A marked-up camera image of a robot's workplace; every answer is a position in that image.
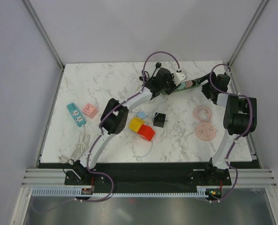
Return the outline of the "green power strip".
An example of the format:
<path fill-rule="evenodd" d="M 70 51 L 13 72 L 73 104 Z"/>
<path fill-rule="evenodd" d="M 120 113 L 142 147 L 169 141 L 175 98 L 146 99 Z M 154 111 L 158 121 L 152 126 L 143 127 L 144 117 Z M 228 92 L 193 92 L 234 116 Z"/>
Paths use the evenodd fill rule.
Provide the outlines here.
<path fill-rule="evenodd" d="M 180 85 L 175 90 L 173 90 L 171 93 L 173 94 L 173 93 L 177 93 L 180 91 L 197 88 L 201 85 L 201 83 L 202 83 L 202 81 L 200 79 L 184 81 L 184 82 L 181 82 Z"/>

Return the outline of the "black cube adapter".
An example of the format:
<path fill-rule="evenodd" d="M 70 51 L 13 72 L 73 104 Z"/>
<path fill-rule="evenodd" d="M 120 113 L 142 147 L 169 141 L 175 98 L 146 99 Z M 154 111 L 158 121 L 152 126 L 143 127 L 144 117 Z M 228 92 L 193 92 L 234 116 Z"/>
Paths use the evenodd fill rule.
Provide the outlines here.
<path fill-rule="evenodd" d="M 153 126 L 163 128 L 168 121 L 169 120 L 166 119 L 166 114 L 156 112 L 153 117 Z"/>

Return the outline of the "blue plug adapter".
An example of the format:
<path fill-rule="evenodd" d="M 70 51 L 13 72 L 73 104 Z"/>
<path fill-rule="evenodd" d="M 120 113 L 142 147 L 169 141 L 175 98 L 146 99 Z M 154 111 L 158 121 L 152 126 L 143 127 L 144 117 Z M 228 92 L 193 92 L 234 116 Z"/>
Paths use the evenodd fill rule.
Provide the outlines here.
<path fill-rule="evenodd" d="M 143 119 L 147 118 L 148 115 L 145 112 L 141 111 L 141 112 L 137 113 L 137 117 L 143 120 Z"/>

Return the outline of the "white plug adapter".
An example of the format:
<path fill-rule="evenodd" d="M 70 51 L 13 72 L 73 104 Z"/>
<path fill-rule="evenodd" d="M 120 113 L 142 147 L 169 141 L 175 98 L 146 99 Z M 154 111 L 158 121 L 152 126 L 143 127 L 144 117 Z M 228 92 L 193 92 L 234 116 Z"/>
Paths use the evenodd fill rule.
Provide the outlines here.
<path fill-rule="evenodd" d="M 144 124 L 147 126 L 152 126 L 153 125 L 153 120 L 150 117 L 146 117 L 144 120 Z"/>

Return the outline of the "yellow cube plug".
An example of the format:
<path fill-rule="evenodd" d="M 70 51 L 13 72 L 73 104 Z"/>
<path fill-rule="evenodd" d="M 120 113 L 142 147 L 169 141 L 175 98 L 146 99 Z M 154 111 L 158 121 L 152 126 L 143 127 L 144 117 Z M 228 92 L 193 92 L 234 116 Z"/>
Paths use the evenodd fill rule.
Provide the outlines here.
<path fill-rule="evenodd" d="M 128 128 L 137 133 L 139 131 L 139 129 L 141 128 L 141 126 L 144 124 L 145 124 L 145 121 L 143 119 L 140 119 L 139 117 L 134 117 L 130 121 Z"/>

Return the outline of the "red cube socket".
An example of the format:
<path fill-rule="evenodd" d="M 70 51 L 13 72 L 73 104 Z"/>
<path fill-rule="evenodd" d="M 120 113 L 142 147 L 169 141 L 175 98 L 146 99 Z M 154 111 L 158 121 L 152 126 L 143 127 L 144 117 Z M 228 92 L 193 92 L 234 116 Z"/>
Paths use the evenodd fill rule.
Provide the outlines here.
<path fill-rule="evenodd" d="M 155 135 L 155 131 L 152 129 L 152 127 L 147 125 L 142 125 L 138 130 L 138 135 L 140 135 L 141 138 L 143 138 L 146 141 L 151 141 Z"/>

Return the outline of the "pink cube socket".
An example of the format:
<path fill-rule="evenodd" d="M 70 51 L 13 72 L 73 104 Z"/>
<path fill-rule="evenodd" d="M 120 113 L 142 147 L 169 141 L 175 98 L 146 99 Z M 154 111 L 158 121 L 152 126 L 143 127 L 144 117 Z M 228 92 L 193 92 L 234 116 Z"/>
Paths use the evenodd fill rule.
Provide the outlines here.
<path fill-rule="evenodd" d="M 85 116 L 89 117 L 90 119 L 93 119 L 97 115 L 98 110 L 94 105 L 87 103 L 82 108 L 82 112 Z"/>

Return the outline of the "teal power strip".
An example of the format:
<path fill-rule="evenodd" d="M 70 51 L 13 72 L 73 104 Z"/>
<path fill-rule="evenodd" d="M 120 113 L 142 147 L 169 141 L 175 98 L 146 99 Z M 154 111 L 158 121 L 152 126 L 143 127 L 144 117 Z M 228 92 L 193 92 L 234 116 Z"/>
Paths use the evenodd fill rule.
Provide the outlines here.
<path fill-rule="evenodd" d="M 78 127 L 85 126 L 86 120 L 75 103 L 68 104 L 67 109 Z"/>

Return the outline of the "pink plug adapter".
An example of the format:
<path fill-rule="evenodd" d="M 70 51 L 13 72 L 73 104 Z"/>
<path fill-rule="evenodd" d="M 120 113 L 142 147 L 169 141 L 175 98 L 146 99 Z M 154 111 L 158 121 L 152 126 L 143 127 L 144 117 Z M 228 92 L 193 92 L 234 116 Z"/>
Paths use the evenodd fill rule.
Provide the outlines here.
<path fill-rule="evenodd" d="M 185 88 L 190 88 L 190 87 L 193 86 L 193 82 L 192 81 L 186 81 L 185 84 L 186 84 Z"/>

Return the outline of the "teal plug adapter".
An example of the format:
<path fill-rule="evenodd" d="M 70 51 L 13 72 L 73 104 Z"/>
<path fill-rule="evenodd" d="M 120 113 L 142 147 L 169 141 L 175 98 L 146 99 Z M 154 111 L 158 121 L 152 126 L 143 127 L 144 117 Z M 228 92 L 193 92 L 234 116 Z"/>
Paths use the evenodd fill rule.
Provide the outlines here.
<path fill-rule="evenodd" d="M 182 89 L 184 89 L 185 87 L 186 87 L 185 82 L 181 82 L 180 85 L 179 85 L 179 87 L 177 88 L 177 90 L 182 90 Z"/>

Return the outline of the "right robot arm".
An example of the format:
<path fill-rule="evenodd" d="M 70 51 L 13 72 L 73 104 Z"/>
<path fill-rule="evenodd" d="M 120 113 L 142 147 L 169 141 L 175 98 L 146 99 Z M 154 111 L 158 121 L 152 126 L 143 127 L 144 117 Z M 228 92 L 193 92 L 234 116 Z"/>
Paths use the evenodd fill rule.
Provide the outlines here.
<path fill-rule="evenodd" d="M 211 185 L 220 180 L 220 173 L 230 168 L 232 151 L 238 139 L 252 133 L 257 124 L 256 98 L 228 93 L 229 82 L 229 76 L 216 75 L 214 72 L 192 82 L 197 87 L 202 85 L 202 93 L 207 99 L 225 107 L 223 118 L 225 133 L 217 152 L 210 158 L 207 170 L 203 173 L 204 181 Z"/>

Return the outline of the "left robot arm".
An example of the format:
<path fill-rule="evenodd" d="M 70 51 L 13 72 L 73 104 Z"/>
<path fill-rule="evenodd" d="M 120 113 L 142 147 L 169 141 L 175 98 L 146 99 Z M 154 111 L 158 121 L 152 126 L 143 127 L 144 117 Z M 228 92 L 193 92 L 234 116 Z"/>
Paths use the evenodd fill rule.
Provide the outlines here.
<path fill-rule="evenodd" d="M 81 168 L 76 172 L 75 179 L 78 182 L 88 184 L 91 181 L 92 174 L 90 171 L 95 167 L 99 156 L 108 143 L 125 128 L 128 114 L 163 92 L 169 95 L 175 91 L 181 83 L 178 77 L 181 72 L 181 68 L 178 68 L 174 73 L 166 68 L 160 68 L 156 75 L 147 81 L 143 80 L 141 89 L 132 96 L 122 102 L 114 98 L 108 101 L 98 125 L 100 132 L 90 146 L 87 156 L 80 159 L 80 163 L 87 167 L 87 170 Z"/>

